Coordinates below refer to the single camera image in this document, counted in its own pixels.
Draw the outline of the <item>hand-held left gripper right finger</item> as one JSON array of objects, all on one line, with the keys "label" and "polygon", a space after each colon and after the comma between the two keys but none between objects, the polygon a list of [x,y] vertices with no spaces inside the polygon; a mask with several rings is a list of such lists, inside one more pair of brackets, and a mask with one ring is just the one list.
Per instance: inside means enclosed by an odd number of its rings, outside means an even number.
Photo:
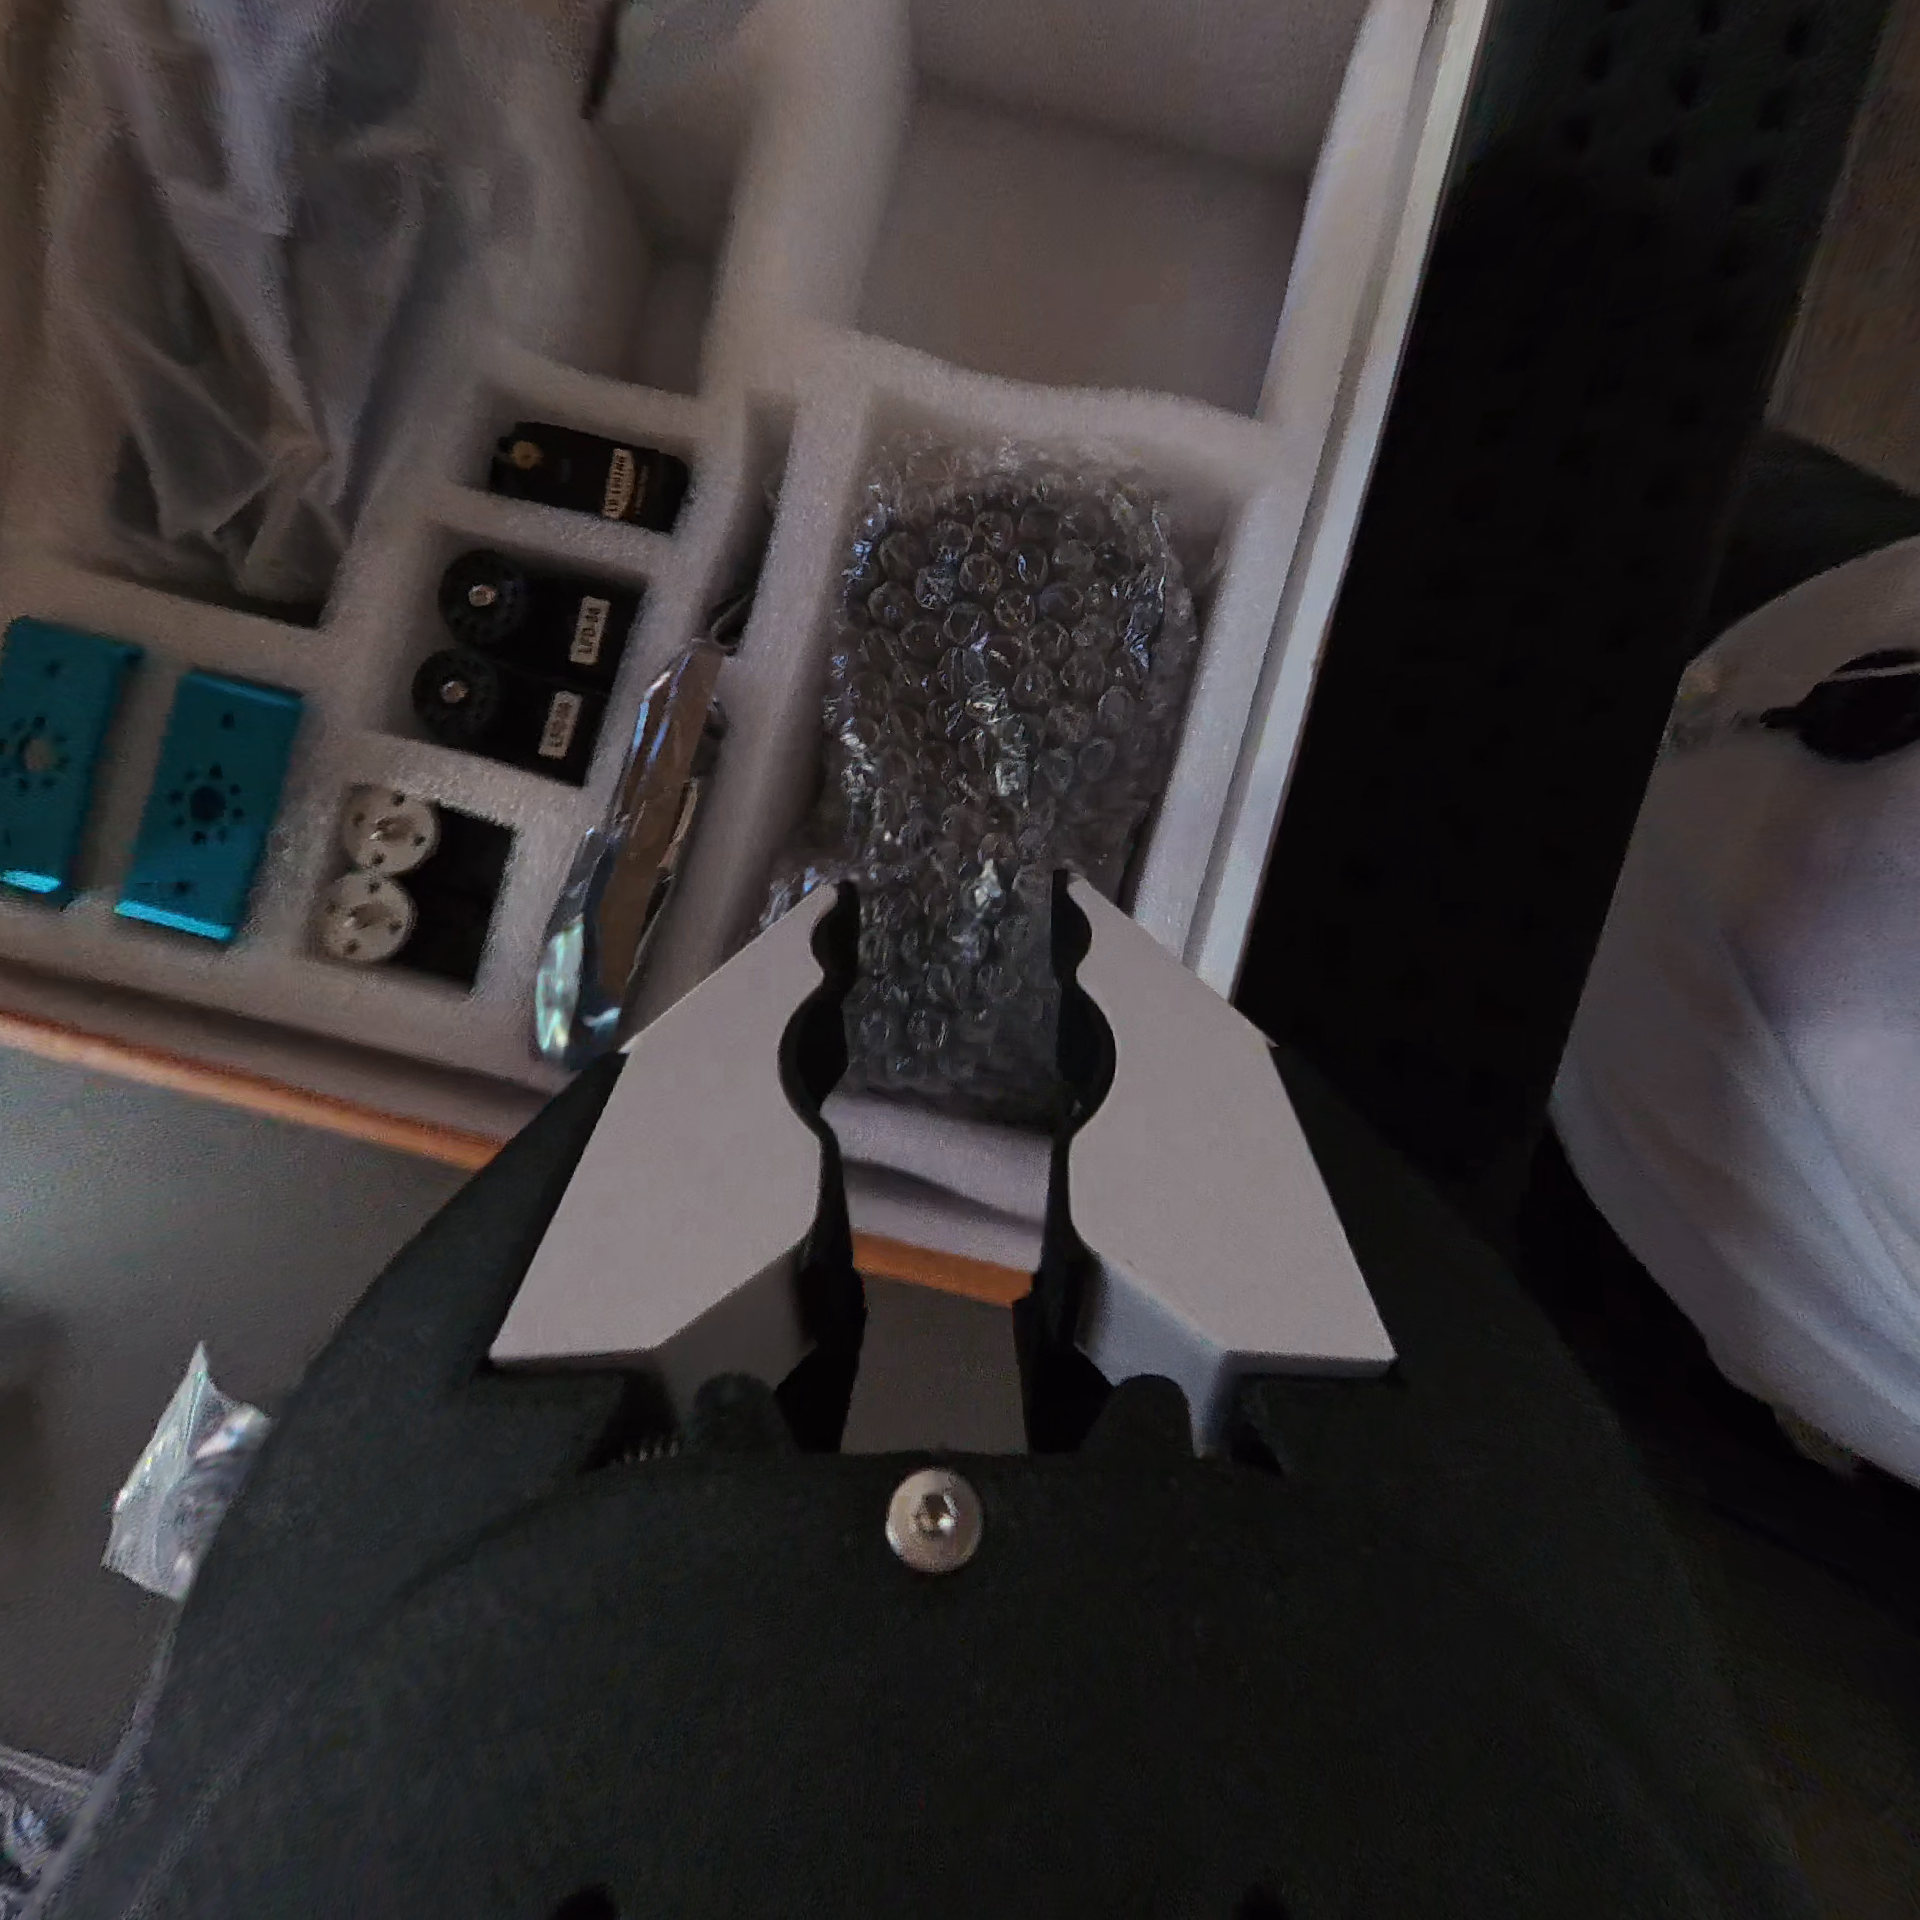
[{"label": "hand-held left gripper right finger", "polygon": [[1228,1411],[1252,1376],[1375,1378],[1395,1341],[1268,1036],[1090,879],[1056,877],[1060,1040],[1092,1040],[1054,1194],[1070,1351]]}]

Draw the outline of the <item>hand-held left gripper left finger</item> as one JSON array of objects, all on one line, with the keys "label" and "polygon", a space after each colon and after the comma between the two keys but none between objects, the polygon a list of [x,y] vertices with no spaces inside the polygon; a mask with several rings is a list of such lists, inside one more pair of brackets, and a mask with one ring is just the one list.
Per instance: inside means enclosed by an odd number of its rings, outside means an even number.
[{"label": "hand-held left gripper left finger", "polygon": [[499,1331],[503,1370],[788,1378],[859,1302],[804,1020],[839,1040],[857,895],[822,885],[652,1020]]}]

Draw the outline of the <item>teal metal bracket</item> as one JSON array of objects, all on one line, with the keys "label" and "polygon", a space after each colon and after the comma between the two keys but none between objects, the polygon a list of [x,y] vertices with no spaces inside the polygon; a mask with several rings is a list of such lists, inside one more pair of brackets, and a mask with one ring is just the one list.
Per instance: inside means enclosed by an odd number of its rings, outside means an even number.
[{"label": "teal metal bracket", "polygon": [[2,653],[2,885],[71,899],[100,754],[147,649],[36,615]]},{"label": "teal metal bracket", "polygon": [[306,701],[214,674],[180,676],[114,913],[227,946],[247,922]]}]

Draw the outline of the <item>orange cardboard kit box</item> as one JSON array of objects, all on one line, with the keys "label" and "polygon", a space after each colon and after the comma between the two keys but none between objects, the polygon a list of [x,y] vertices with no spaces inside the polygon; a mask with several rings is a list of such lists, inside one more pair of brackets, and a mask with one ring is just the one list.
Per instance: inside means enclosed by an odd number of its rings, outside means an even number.
[{"label": "orange cardboard kit box", "polygon": [[[1486,3],[585,3],[583,115],[632,213],[636,316],[599,359],[493,334],[372,496],[317,619],[112,567],[108,467],[51,344],[67,3],[4,3],[4,631],[147,649],[75,889],[4,889],[4,1046],[476,1165],[560,1087],[534,975],[646,688],[730,621],[728,735],[652,942],[657,1020],[753,932],[820,780],[828,625],[900,434],[1082,449],[1168,506],[1201,619],[1166,789],[1115,899],[1232,989],[1357,527]],[[673,531],[489,492],[546,420],[685,457]],[[589,782],[429,741],[437,586],[491,547],[644,588]],[[306,707],[241,936],[114,913],[180,676]],[[311,948],[349,788],[507,825],[472,989]],[[1039,1126],[845,1093],[859,1249],[992,1298],[1039,1253]]]}]

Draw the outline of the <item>grey desk with wooden edge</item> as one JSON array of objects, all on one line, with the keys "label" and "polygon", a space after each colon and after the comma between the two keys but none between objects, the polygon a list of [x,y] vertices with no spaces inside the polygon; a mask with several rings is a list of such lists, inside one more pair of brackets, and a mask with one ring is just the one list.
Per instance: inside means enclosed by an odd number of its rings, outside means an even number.
[{"label": "grey desk with wooden edge", "polygon": [[102,1566],[110,1509],[192,1353],[276,1407],[468,1173],[18,1051],[2,1106],[4,1313],[42,1337],[4,1396],[2,1732],[92,1767],[169,1617]]}]

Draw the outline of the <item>shiny foil packet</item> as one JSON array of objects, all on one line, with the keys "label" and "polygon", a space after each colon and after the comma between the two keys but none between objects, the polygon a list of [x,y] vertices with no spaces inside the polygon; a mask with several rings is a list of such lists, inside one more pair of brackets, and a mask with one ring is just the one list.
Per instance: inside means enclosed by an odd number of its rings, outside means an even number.
[{"label": "shiny foil packet", "polygon": [[701,637],[646,688],[613,801],[579,842],[534,975],[534,1048],[556,1067],[583,1069],[630,1038],[648,954],[728,735],[718,701],[728,660]]}]

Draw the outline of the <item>servo with silver horn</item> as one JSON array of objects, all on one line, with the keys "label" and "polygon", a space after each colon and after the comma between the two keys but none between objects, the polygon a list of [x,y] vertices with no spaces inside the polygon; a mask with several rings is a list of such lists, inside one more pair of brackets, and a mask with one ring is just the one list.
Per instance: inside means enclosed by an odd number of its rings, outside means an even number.
[{"label": "servo with silver horn", "polygon": [[468,991],[483,965],[493,891],[454,881],[411,887],[394,876],[352,870],[317,901],[311,948],[358,969],[421,975]]},{"label": "servo with silver horn", "polygon": [[417,899],[497,895],[513,852],[507,825],[390,784],[349,788],[339,819],[349,872],[397,879]]}]

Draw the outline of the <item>servo with black horn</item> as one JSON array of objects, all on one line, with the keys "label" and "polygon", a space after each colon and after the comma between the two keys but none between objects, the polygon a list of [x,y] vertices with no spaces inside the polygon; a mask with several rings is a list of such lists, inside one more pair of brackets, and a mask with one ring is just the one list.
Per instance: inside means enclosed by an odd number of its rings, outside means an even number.
[{"label": "servo with black horn", "polygon": [[644,588],[534,569],[491,547],[446,563],[437,606],[462,647],[530,674],[611,682]]},{"label": "servo with black horn", "polygon": [[599,690],[548,680],[462,647],[423,658],[409,696],[429,741],[573,788],[589,782],[609,711],[609,696]]}]

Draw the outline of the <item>bubble wrap bag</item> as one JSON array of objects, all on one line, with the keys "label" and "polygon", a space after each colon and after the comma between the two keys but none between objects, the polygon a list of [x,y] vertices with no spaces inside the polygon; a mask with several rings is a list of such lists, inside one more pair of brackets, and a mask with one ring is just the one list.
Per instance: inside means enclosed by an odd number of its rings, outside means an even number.
[{"label": "bubble wrap bag", "polygon": [[1174,518],[1090,451],[900,434],[828,635],[818,791],[757,928],[851,883],[843,1089],[1047,1126],[1054,876],[1117,893],[1203,651]]}]

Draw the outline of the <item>small plastic parts bag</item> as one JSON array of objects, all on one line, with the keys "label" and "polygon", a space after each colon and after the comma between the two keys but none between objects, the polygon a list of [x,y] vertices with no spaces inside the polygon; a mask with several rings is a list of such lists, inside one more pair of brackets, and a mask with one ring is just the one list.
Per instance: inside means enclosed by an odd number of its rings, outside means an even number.
[{"label": "small plastic parts bag", "polygon": [[220,1388],[198,1343],[114,1497],[104,1568],[182,1603],[274,1427],[270,1413]]}]

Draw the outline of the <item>crumpled clear plastic bag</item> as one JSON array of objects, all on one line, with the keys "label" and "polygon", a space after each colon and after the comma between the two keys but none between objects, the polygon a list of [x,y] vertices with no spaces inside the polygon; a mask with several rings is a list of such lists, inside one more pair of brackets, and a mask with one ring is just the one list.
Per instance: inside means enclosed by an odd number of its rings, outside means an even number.
[{"label": "crumpled clear plastic bag", "polygon": [[51,344],[112,567],[309,623],[493,334],[599,359],[638,230],[585,3],[67,3]]}]

